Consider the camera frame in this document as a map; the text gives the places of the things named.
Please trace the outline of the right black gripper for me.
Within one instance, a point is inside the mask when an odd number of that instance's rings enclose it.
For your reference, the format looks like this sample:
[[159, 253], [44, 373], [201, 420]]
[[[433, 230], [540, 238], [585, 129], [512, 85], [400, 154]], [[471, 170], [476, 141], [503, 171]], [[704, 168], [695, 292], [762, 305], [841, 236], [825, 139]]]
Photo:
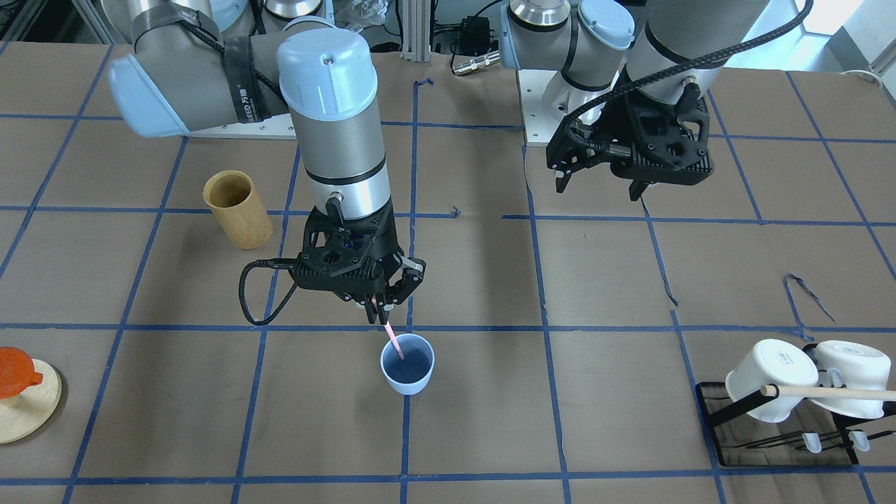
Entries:
[[340, 224], [311, 211], [290, 275], [301, 289], [332, 291], [360, 302], [368, 323], [385, 326], [395, 303], [403, 303], [422, 284], [425, 270], [424, 261], [404, 255], [393, 205], [387, 203], [367, 217]]

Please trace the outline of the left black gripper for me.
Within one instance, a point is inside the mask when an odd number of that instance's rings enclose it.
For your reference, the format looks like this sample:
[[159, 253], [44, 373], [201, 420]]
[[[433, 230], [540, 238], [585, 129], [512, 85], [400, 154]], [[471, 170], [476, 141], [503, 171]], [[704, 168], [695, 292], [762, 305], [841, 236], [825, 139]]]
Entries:
[[556, 170], [556, 192], [566, 191], [573, 173], [607, 162], [611, 172], [629, 179], [629, 199], [637, 202], [653, 183], [697, 185], [713, 174], [708, 150], [708, 111], [701, 88], [688, 83], [675, 104], [641, 90], [609, 100], [593, 125], [574, 125], [587, 144], [566, 129], [554, 134], [546, 166]]

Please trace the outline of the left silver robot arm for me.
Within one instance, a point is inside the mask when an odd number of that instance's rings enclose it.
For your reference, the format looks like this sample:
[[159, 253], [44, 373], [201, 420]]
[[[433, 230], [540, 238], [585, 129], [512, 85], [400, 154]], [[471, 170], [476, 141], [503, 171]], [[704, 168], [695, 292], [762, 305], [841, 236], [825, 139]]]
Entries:
[[617, 1], [506, 1], [503, 66], [553, 71], [542, 102], [556, 118], [546, 166], [556, 191], [608, 163], [631, 182], [694, 186], [713, 174], [705, 93], [726, 57], [675, 71], [630, 92], [627, 84], [742, 42], [765, 1], [650, 1], [636, 20]]

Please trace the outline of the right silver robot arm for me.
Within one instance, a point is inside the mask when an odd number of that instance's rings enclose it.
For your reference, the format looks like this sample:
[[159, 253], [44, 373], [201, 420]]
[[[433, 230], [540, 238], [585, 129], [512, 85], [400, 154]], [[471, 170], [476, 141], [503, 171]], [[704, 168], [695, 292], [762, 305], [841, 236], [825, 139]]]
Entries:
[[395, 214], [378, 76], [367, 41], [310, 13], [281, 31], [227, 36], [208, 1], [105, 1], [126, 13], [134, 54], [110, 64], [116, 106], [142, 137], [291, 116], [314, 207], [295, 258], [256, 260], [295, 288], [353, 301], [371, 323], [422, 284], [424, 261], [406, 256]]

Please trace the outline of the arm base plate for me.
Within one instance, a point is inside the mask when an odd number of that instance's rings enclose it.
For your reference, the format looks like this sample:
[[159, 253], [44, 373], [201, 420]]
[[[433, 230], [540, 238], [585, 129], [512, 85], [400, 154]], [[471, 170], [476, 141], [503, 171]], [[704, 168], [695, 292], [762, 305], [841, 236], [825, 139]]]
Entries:
[[603, 93], [573, 86], [560, 71], [519, 70], [517, 80], [528, 146], [547, 146], [568, 113]]
[[282, 114], [260, 123], [234, 123], [211, 127], [186, 134], [187, 137], [205, 139], [272, 139], [295, 140], [291, 115]]

